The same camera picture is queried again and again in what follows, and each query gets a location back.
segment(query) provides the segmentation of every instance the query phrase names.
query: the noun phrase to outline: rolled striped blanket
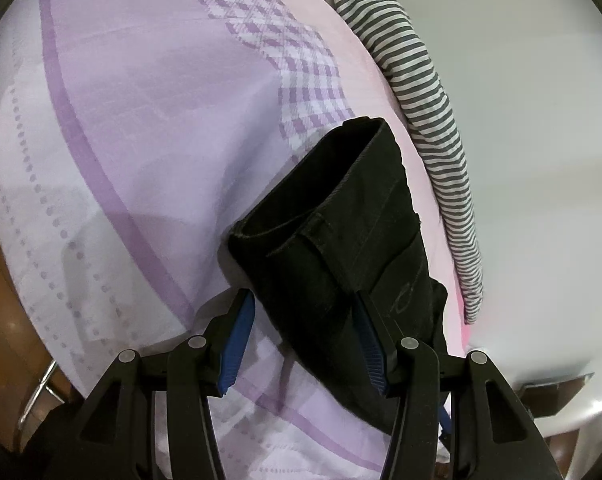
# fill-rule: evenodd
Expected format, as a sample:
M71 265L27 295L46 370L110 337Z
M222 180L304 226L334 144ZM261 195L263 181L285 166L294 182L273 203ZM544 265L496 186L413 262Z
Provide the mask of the rolled striped blanket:
M461 136L428 50L396 0L326 0L372 55L401 105L430 176L459 277L465 322L476 321L482 264Z

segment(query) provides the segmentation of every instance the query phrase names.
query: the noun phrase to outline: wall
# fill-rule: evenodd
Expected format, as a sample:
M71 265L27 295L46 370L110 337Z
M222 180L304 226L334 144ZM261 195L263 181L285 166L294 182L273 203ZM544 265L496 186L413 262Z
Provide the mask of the wall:
M602 17L590 0L399 0L449 91L484 256L473 346L509 380L602 353Z

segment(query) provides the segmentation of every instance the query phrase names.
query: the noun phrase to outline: purple gingham pattern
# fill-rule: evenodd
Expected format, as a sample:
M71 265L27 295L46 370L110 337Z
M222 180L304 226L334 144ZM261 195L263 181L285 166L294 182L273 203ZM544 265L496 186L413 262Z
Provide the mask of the purple gingham pattern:
M354 116L340 86L338 67L321 36L300 23L280 0L198 0L211 18L225 20L241 43L258 50L281 77L280 131L304 152Z

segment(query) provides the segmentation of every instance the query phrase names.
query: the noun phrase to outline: black pants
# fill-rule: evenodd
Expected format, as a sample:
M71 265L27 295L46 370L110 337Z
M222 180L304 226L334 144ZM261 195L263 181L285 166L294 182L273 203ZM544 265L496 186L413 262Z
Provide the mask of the black pants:
M447 352L447 293L429 276L388 124L357 118L328 133L237 222L228 247L302 364L343 406L391 432L396 400L370 384L352 295L367 291L404 336Z

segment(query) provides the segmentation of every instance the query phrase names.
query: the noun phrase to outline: bed sheet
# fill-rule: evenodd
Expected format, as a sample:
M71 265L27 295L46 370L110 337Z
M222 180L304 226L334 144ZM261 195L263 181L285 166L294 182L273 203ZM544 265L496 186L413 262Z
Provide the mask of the bed sheet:
M82 394L119 351L169 349L219 313L219 295L246 284L223 250L229 226L353 116L392 127L462 355L430 181L383 75L323 0L15 1L0 23L0 241ZM228 478L382 468L388 436L332 399L260 305L237 383L210 406ZM161 397L157 417L168 471Z

